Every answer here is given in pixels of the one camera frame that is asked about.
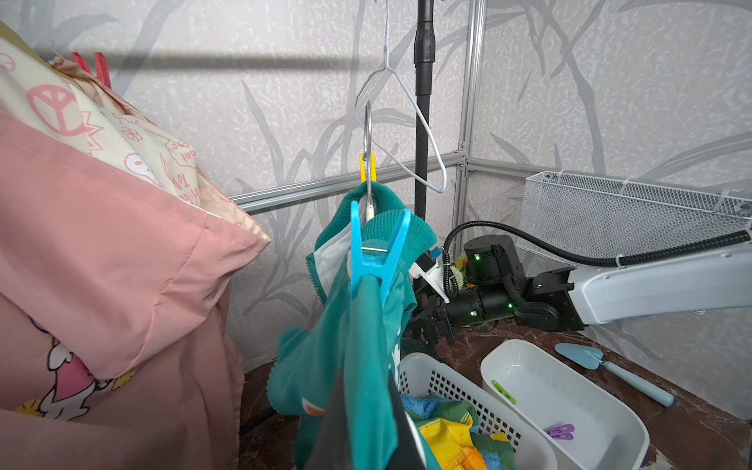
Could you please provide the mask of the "white plastic tray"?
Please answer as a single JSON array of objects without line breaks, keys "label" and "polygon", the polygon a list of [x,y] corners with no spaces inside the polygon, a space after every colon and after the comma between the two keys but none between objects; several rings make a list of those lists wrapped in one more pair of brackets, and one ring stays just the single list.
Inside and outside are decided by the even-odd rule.
[{"label": "white plastic tray", "polygon": [[[642,419],[536,345],[507,340],[480,365],[483,388],[540,432],[571,423],[573,441],[544,435],[561,469],[640,469],[649,447]],[[495,380],[517,401],[499,394]]]}]

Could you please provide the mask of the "white hanger of rainbow jacket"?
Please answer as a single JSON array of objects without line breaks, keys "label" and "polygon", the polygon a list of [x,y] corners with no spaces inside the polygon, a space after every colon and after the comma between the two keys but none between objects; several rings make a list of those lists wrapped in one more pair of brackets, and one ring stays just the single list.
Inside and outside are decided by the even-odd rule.
[{"label": "white hanger of rainbow jacket", "polygon": [[432,90],[433,78],[433,61],[435,60],[434,50],[434,33],[433,7],[428,3],[420,2],[418,26],[415,29],[418,40],[417,49],[426,55],[421,57],[416,66],[415,78],[417,83],[413,90],[410,90],[405,81],[400,77],[397,67],[392,63],[390,48],[391,36],[391,6],[388,1],[383,3],[384,6],[384,34],[383,34],[383,51],[381,67],[374,70],[365,80],[364,84],[356,94],[354,100],[354,109],[362,110],[364,115],[364,106],[366,101],[372,105],[375,97],[376,88],[379,85],[388,85],[391,81],[397,84],[403,97],[407,99],[411,106],[412,114],[409,116],[391,108],[387,109],[388,123],[405,123],[417,131],[414,150],[417,152],[414,158],[413,168],[401,161],[387,147],[372,138],[372,152],[378,149],[390,159],[394,165],[411,177],[418,186],[431,190],[437,194],[443,194],[448,188],[448,171],[443,160],[442,152],[438,142],[429,125],[429,105],[430,94]]}]

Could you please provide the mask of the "rainbow striped jacket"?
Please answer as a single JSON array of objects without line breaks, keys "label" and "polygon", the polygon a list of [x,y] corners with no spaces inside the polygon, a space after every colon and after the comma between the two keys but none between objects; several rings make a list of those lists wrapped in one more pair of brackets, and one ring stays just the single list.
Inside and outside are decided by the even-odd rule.
[{"label": "rainbow striped jacket", "polygon": [[428,446],[432,469],[514,469],[515,450],[503,433],[482,434],[483,420],[467,401],[437,395],[401,396],[403,407]]}]

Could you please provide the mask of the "yellow clothespin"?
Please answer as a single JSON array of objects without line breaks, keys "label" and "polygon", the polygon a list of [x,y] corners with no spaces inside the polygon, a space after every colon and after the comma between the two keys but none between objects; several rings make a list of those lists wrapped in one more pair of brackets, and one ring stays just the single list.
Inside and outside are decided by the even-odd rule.
[{"label": "yellow clothespin", "polygon": [[377,180],[375,155],[360,155],[360,182],[370,184]]}]

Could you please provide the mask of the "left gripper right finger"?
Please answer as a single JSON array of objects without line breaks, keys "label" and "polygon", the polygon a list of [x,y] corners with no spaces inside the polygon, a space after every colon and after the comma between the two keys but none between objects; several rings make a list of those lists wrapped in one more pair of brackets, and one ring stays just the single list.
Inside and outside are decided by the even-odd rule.
[{"label": "left gripper right finger", "polygon": [[393,379],[388,381],[389,396],[397,425],[398,446],[387,465],[388,470],[425,470],[426,462],[419,438],[411,428],[411,419],[405,413],[401,396]]}]

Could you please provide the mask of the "potted artificial flower plant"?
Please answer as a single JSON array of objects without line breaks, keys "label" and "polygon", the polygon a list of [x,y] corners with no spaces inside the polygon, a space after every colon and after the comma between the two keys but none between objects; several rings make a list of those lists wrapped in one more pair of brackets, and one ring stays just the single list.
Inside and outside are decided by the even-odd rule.
[{"label": "potted artificial flower plant", "polygon": [[457,289],[459,291],[465,290],[467,285],[467,258],[461,257],[452,263],[452,274],[454,275]]}]

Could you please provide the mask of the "blue clothespin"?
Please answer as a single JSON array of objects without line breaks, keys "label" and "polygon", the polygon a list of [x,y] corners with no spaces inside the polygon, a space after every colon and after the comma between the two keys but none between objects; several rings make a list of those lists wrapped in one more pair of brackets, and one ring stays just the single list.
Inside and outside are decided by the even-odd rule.
[{"label": "blue clothespin", "polygon": [[350,207],[351,234],[351,285],[350,294],[354,299],[358,295],[360,281],[365,276],[372,276],[378,280],[381,306],[384,307],[389,297],[391,286],[395,279],[401,253],[407,242],[411,212],[403,210],[398,217],[386,249],[364,247],[362,245],[362,227],[360,226],[360,212],[358,202],[352,202]]}]

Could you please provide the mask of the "green clothespin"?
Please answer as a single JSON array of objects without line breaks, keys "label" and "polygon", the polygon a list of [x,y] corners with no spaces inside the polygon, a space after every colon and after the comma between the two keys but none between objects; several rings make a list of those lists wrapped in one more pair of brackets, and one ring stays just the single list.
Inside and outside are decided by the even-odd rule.
[{"label": "green clothespin", "polygon": [[501,384],[499,384],[499,382],[497,382],[497,381],[493,380],[493,381],[492,381],[492,385],[493,385],[493,387],[495,388],[495,390],[496,390],[496,391],[497,391],[497,392],[498,392],[499,394],[501,394],[501,395],[502,395],[502,396],[503,396],[503,397],[504,397],[504,398],[505,398],[505,399],[506,399],[507,401],[509,401],[509,403],[511,403],[511,405],[517,405],[517,401],[516,401],[516,399],[514,399],[514,397],[512,397],[512,396],[511,396],[511,395],[510,395],[510,394],[509,394],[509,393],[508,393],[508,392],[507,392],[507,391],[505,390],[505,388],[503,388],[503,386],[501,386]]}]

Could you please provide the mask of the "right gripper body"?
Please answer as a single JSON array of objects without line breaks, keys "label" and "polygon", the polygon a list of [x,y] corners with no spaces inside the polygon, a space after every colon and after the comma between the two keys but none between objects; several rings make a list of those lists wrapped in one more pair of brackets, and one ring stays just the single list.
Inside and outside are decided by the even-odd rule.
[{"label": "right gripper body", "polygon": [[424,312],[433,324],[429,330],[454,343],[460,329],[512,318],[515,307],[503,287],[471,287],[449,302],[438,295],[430,297]]}]

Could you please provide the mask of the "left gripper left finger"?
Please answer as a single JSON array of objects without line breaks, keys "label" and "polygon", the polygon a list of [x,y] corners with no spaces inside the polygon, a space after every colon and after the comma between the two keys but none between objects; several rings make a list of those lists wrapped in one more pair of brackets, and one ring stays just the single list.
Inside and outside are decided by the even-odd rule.
[{"label": "left gripper left finger", "polygon": [[350,433],[345,407],[344,370],[334,382],[329,404],[305,470],[351,470]]}]

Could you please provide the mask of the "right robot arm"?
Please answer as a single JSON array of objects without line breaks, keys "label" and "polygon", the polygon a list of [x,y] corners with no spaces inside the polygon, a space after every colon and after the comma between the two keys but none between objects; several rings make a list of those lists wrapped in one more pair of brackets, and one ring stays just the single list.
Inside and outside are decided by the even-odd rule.
[{"label": "right robot arm", "polygon": [[458,225],[497,231],[465,245],[452,271],[448,246],[421,255],[410,274],[431,288],[409,326],[436,345],[456,330],[506,321],[546,332],[582,331],[616,320],[751,305],[751,232],[632,256],[590,258],[493,221]]}]

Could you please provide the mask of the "purple clothespin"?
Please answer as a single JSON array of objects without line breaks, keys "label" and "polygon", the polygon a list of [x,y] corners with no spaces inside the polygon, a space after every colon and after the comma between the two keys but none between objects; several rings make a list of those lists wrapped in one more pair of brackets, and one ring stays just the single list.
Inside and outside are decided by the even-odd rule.
[{"label": "purple clothespin", "polygon": [[575,426],[571,423],[567,423],[546,429],[546,434],[554,440],[573,441],[575,431]]}]

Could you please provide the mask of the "white perforated laundry basket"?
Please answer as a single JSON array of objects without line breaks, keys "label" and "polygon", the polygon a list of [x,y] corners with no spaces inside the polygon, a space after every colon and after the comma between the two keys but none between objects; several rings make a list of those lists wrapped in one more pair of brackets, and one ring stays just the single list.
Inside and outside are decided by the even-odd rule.
[{"label": "white perforated laundry basket", "polygon": [[426,354],[399,364],[401,402],[430,469],[556,469],[548,441],[489,393]]}]

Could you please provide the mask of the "pink jacket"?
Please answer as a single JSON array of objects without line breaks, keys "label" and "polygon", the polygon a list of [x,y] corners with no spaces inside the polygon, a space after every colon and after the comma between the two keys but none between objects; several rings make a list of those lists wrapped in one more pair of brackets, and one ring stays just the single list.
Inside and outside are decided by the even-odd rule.
[{"label": "pink jacket", "polygon": [[229,285],[269,241],[191,146],[2,27],[2,467],[236,468]]}]

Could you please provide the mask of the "teal green jacket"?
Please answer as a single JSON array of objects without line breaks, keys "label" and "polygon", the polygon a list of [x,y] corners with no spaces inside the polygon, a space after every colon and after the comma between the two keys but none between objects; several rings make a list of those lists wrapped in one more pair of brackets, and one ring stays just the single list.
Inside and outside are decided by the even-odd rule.
[{"label": "teal green jacket", "polygon": [[398,217],[407,206],[390,188],[372,183],[375,215],[365,221],[366,184],[348,193],[307,256],[307,268],[323,312],[309,330],[291,327],[279,340],[277,362],[268,379],[268,399],[284,415],[297,415],[300,429],[294,462],[305,469],[315,445],[339,371],[344,370],[345,407],[352,469],[387,469],[398,446],[388,381],[398,389],[401,337],[417,306],[409,268],[436,245],[437,237],[420,217],[411,217],[407,242],[386,305],[375,277],[351,285],[352,202],[358,202],[362,245],[386,249]]}]

